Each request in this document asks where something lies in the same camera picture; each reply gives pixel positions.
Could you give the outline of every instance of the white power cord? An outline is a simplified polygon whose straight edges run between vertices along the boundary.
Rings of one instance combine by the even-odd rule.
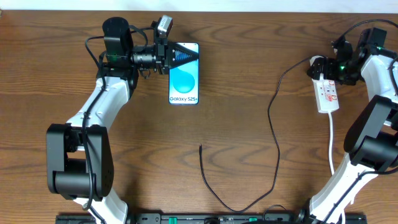
[[[329,166],[331,175],[335,173],[335,168],[333,168],[333,118],[331,117],[331,111],[328,111],[329,115],[329,126],[330,126],[330,137],[329,137]],[[344,210],[341,212],[341,224],[346,223],[346,214]]]

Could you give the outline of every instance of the wooden table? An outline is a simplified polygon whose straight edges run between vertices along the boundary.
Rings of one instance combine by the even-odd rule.
[[[84,40],[102,35],[102,23],[121,16],[147,27],[164,12],[3,11],[0,18],[0,223],[53,223],[81,207],[51,194],[46,179],[45,132],[64,123],[95,85],[96,67]],[[281,73],[314,54],[333,56],[330,41],[370,18],[397,15],[167,12],[170,40],[200,44],[200,102],[168,102],[168,76],[140,79],[109,132],[113,187],[135,211],[218,213],[227,210],[200,175],[198,146],[208,181],[232,208],[242,209],[272,185],[277,149],[266,108]],[[388,30],[386,47],[398,50],[398,31],[388,24],[355,29],[357,43],[370,26]],[[142,44],[142,38],[133,38]],[[91,47],[104,50],[102,40]],[[281,148],[275,190],[249,212],[273,204],[298,210],[330,178],[328,116],[319,114],[305,63],[285,77],[272,107]],[[339,86],[335,166],[348,128],[368,102],[364,83]],[[398,222],[398,175],[365,186],[347,212],[369,223]]]

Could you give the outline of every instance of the smartphone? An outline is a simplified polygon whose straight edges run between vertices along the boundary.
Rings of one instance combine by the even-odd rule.
[[[177,44],[199,54],[197,43]],[[184,54],[176,52],[176,57],[184,58]],[[170,104],[195,105],[199,102],[199,59],[170,69],[169,75]]]

